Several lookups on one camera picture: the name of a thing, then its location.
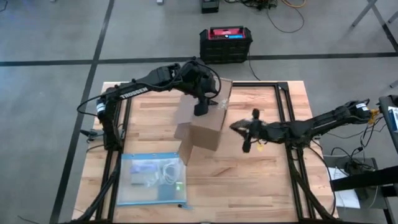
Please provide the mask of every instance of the wooden table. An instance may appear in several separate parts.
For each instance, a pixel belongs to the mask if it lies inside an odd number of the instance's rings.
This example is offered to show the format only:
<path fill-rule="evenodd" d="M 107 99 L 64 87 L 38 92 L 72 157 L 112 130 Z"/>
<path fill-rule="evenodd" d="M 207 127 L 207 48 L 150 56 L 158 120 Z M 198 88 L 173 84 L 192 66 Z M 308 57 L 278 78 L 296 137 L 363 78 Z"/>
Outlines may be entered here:
<path fill-rule="evenodd" d="M 113 85 L 115 83 L 106 82 L 103 90 Z M 311 118 L 304 83 L 289 82 L 289 89 L 296 119 Z M 133 99 L 125 153 L 177 151 L 180 141 L 173 138 L 176 128 L 173 115 L 180 95 L 179 91 L 150 92 Z M 263 151 L 253 146 L 249 154 L 244 154 L 241 149 L 243 139 L 228 128 L 239 119 L 250 118 L 253 108 L 260 109 L 264 121 L 279 121 L 273 88 L 234 87 L 219 149 L 216 152 L 193 150 L 187 167 L 187 198 L 193 210 L 178 208 L 176 205 L 116 207 L 113 221 L 296 222 L 284 145 L 269 143 Z M 285 101 L 284 111 L 287 114 Z M 101 129 L 98 120 L 95 121 L 94 128 Z M 99 144 L 102 144 L 101 140 L 91 143 L 90 147 Z M 322 154 L 319 147 L 312 147 Z M 326 169 L 312 151 L 304 151 L 311 190 L 330 212 L 333 194 Z M 99 192 L 105 158 L 106 151 L 102 147 L 87 153 L 73 218 L 79 217 L 80 211 L 86 210 Z M 307 215 L 304 196 L 301 195 L 304 214 Z"/>

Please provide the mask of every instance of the wire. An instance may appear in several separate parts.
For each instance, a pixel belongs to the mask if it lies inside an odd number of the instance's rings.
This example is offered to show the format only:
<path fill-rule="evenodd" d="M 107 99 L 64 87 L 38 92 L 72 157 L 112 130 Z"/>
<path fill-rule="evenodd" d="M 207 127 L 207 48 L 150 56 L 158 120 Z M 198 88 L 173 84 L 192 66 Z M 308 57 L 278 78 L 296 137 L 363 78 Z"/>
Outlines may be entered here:
<path fill-rule="evenodd" d="M 80 209 L 77 209 L 77 208 L 73 208 L 73 209 L 76 210 L 76 211 L 79 211 L 79 212 L 81 212 L 81 213 L 84 213 L 84 211 L 82 211 L 82 210 L 80 210 Z"/>
<path fill-rule="evenodd" d="M 331 153 L 330 153 L 331 156 L 333 155 L 333 152 L 335 151 L 335 149 L 339 149 L 339 150 L 343 151 L 345 154 L 347 154 L 348 157 L 352 158 L 352 155 L 348 154 L 348 152 L 347 152 L 346 150 L 344 150 L 344 149 L 342 149 L 342 148 L 340 148 L 340 147 L 334 147 L 334 148 L 331 150 Z"/>
<path fill-rule="evenodd" d="M 261 79 L 259 79 L 259 77 L 257 77 L 256 73 L 254 72 L 253 68 L 251 67 L 250 50 L 249 50 L 249 52 L 248 52 L 248 59 L 249 59 L 249 67 L 250 67 L 251 73 L 253 74 L 253 76 L 254 76 L 257 80 L 261 81 Z"/>
<path fill-rule="evenodd" d="M 86 101 L 83 101 L 82 103 L 80 103 L 80 105 L 77 107 L 77 112 L 79 112 L 79 113 L 81 113 L 81 114 L 86 114 L 86 115 L 91 115 L 91 116 L 97 116 L 96 114 L 93 114 L 93 113 L 87 113 L 87 112 L 84 112 L 84 111 L 81 111 L 80 110 L 80 108 L 83 106 L 83 105 L 85 105 L 86 103 L 88 103 L 88 102 L 90 102 L 91 100 L 95 100 L 95 99 L 97 99 L 97 98 L 99 98 L 99 97 L 101 97 L 102 95 L 98 95 L 98 96 L 94 96 L 94 97 L 92 97 L 92 98 L 90 98 L 90 99 L 88 99 L 88 100 L 86 100 Z"/>
<path fill-rule="evenodd" d="M 317 157 L 323 162 L 323 164 L 326 167 L 326 170 L 328 171 L 329 180 L 331 180 L 330 171 L 329 171 L 328 165 L 326 164 L 325 160 L 313 148 L 311 148 L 311 147 L 308 147 L 308 148 L 311 149 L 317 155 Z M 333 216 L 335 214 L 335 211 L 336 211 L 336 194 L 335 194 L 335 191 L 333 190 L 333 186 L 332 185 L 330 185 L 330 188 L 331 188 L 331 191 L 333 192 L 333 197 L 334 197 L 334 199 L 333 199 L 333 210 L 331 211 L 331 215 Z"/>
<path fill-rule="evenodd" d="M 314 142 L 322 151 L 323 151 L 323 148 L 322 148 L 322 146 L 321 145 L 319 145 L 316 141 L 314 141 L 313 139 L 311 140 L 312 142 Z"/>
<path fill-rule="evenodd" d="M 364 138 L 365 138 L 365 135 L 366 135 L 366 131 L 367 131 L 367 129 L 368 129 L 368 125 L 366 126 L 366 128 L 365 128 L 365 131 L 364 131 L 364 133 L 363 133 L 363 135 L 362 135 L 362 137 L 361 137 L 361 139 L 359 140 L 360 141 L 360 143 L 361 143 L 361 146 L 362 147 L 367 147 L 368 146 L 368 144 L 369 144 L 369 141 L 371 140 L 371 138 L 372 138 L 372 135 L 373 135 L 373 131 L 374 131 L 374 126 L 375 126 L 376 124 L 374 124 L 373 126 L 372 126 L 372 130 L 371 130 L 371 133 L 370 133 L 370 135 L 369 135 L 369 138 L 368 138 L 368 141 L 366 142 L 366 144 L 363 144 L 363 140 L 364 140 Z"/>
<path fill-rule="evenodd" d="M 288 1 L 286 1 L 286 0 L 282 0 L 282 2 L 285 3 L 285 5 L 287 5 L 287 6 L 289 6 L 289 7 L 292 7 L 292 8 L 296 8 L 296 9 L 301 8 L 301 7 L 304 7 L 304 6 L 305 6 L 305 3 L 307 3 L 307 1 L 304 0 L 304 1 L 303 1 L 303 4 L 301 4 L 301 5 L 299 5 L 299 6 L 295 6 L 295 5 L 291 4 L 290 2 L 288 2 Z"/>
<path fill-rule="evenodd" d="M 7 9 L 8 1 L 4 1 L 4 2 L 5 2 L 4 7 L 2 9 L 0 9 L 0 12 L 3 12 Z"/>
<path fill-rule="evenodd" d="M 355 154 L 358 154 L 358 153 L 360 153 L 360 152 L 362 152 L 362 151 L 363 151 L 363 148 L 362 148 L 362 147 L 357 147 L 357 148 L 354 149 L 353 152 L 351 153 L 351 158 L 353 158 L 353 156 L 354 156 Z"/>
<path fill-rule="evenodd" d="M 168 170 L 172 170 L 173 175 L 169 174 Z M 163 166 L 162 174 L 164 182 L 168 185 L 173 185 L 180 178 L 180 166 L 177 162 L 170 162 Z"/>
<path fill-rule="evenodd" d="M 381 129 L 380 130 L 374 130 L 375 132 L 381 132 L 383 129 L 384 129 L 384 127 L 386 127 L 387 126 L 387 124 L 384 124 L 382 127 L 381 127 Z M 352 138 L 352 137 L 355 137 L 355 136 L 359 136 L 360 134 L 362 134 L 364 131 L 361 131 L 360 133 L 356 133 L 356 134 L 353 134 L 353 135 L 350 135 L 350 136 L 339 136 L 339 135 L 337 135 L 337 134 L 333 134 L 333 133 L 326 133 L 326 134 L 329 134 L 329 135 L 331 135 L 331 136 L 334 136 L 334 137 L 337 137 L 337 138 L 341 138 L 341 139 L 349 139 L 349 138 Z"/>
<path fill-rule="evenodd" d="M 379 190 L 379 186 L 376 187 L 376 192 L 374 193 L 373 202 L 372 202 L 372 204 L 369 205 L 368 208 L 371 208 L 371 207 L 374 205 L 374 203 L 375 203 L 375 201 L 376 201 L 376 198 L 377 198 L 377 191 L 378 191 L 378 190 Z"/>
<path fill-rule="evenodd" d="M 216 71 L 214 71 L 212 68 L 210 68 L 209 66 L 207 66 L 207 65 L 202 65 L 202 64 L 200 64 L 200 63 L 197 63 L 197 64 L 200 65 L 200 66 L 202 66 L 202 67 L 205 67 L 205 68 L 210 69 L 210 70 L 216 75 L 216 77 L 217 77 L 217 79 L 218 79 L 218 91 L 217 91 L 217 93 L 216 93 L 214 96 L 207 97 L 208 99 L 213 99 L 213 98 L 215 98 L 216 96 L 218 96 L 219 93 L 220 93 L 220 91 L 221 91 L 221 78 L 220 78 L 220 75 L 219 75 Z"/>
<path fill-rule="evenodd" d="M 335 173 L 333 174 L 333 180 L 335 180 L 335 179 L 336 179 L 336 171 L 335 171 Z M 343 203 L 343 207 L 344 207 L 344 209 L 345 209 L 345 208 L 346 208 L 346 205 L 344 204 L 344 200 L 343 200 L 343 197 L 341 196 L 340 192 L 337 192 L 337 195 L 339 196 L 341 202 Z"/>
<path fill-rule="evenodd" d="M 20 215 L 17 215 L 17 217 L 20 218 L 21 220 L 24 220 L 25 222 L 34 223 L 34 224 L 40 224 L 40 223 L 38 223 L 38 222 L 34 222 L 34 221 L 32 221 L 32 220 L 28 220 L 28 219 L 26 219 L 26 218 L 22 218 Z"/>
<path fill-rule="evenodd" d="M 99 146 L 90 147 L 90 148 L 87 149 L 87 152 L 90 151 L 90 150 L 92 150 L 92 149 L 96 149 L 96 148 L 98 148 L 98 147 L 103 147 L 103 146 L 104 146 L 104 144 L 101 144 L 101 145 L 99 145 Z"/>
<path fill-rule="evenodd" d="M 269 16 L 269 8 L 267 8 L 267 17 L 268 17 L 269 21 L 271 22 L 271 24 L 272 24 L 277 30 L 279 30 L 279 31 L 281 31 L 281 32 L 283 32 L 283 33 L 286 33 L 286 34 L 292 34 L 292 33 L 294 33 L 294 32 L 299 31 L 300 29 L 302 29 L 303 26 L 304 26 L 304 24 L 305 24 L 305 19 L 304 19 L 303 15 L 301 14 L 301 12 L 300 12 L 297 8 L 295 8 L 295 7 L 293 7 L 293 9 L 296 10 L 297 13 L 299 14 L 299 16 L 301 17 L 302 24 L 301 24 L 301 26 L 300 26 L 298 29 L 295 29 L 295 30 L 292 30 L 292 31 L 289 31 L 289 30 L 282 30 L 282 29 L 279 28 L 277 25 L 275 25 L 274 21 L 273 21 L 273 20 L 271 19 L 271 17 Z"/>

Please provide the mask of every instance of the black stand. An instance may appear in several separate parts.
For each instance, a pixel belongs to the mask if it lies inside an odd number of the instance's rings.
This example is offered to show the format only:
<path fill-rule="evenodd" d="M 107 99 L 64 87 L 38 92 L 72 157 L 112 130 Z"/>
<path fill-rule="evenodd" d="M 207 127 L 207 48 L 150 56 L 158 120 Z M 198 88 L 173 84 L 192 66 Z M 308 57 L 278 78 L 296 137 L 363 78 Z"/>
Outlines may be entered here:
<path fill-rule="evenodd" d="M 398 183 L 398 166 L 332 180 L 335 191 Z"/>

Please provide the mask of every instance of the electronic device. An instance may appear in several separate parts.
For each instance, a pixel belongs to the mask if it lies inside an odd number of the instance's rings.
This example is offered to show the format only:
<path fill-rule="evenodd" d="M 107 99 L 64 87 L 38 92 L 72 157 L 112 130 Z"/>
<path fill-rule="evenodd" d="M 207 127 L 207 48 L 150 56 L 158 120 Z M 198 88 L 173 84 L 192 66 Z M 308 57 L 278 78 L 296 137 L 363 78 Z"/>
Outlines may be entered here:
<path fill-rule="evenodd" d="M 243 26 L 211 27 L 200 33 L 200 58 L 205 63 L 241 63 L 248 59 L 252 41 Z"/>
<path fill-rule="evenodd" d="M 393 132 L 398 133 L 398 108 L 391 107 L 389 108 L 388 113 L 392 123 L 392 130 Z"/>
<path fill-rule="evenodd" d="M 200 0 L 201 13 L 214 13 L 218 12 L 220 0 Z"/>

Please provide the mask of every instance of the cardboard box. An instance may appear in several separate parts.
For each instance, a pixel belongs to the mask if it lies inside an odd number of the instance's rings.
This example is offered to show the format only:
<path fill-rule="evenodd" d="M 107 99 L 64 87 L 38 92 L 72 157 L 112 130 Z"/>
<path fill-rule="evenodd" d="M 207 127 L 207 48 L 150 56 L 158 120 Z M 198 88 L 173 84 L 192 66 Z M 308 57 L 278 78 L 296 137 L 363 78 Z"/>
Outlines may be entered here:
<path fill-rule="evenodd" d="M 178 124 L 174 137 L 182 140 L 178 153 L 185 165 L 188 164 L 194 146 L 217 150 L 231 89 L 232 80 L 222 78 L 221 91 L 216 98 L 213 98 L 213 101 L 218 104 L 210 105 L 208 113 L 202 116 L 193 115 L 197 99 L 190 95 L 181 96 L 180 105 L 174 117 L 174 122 Z"/>

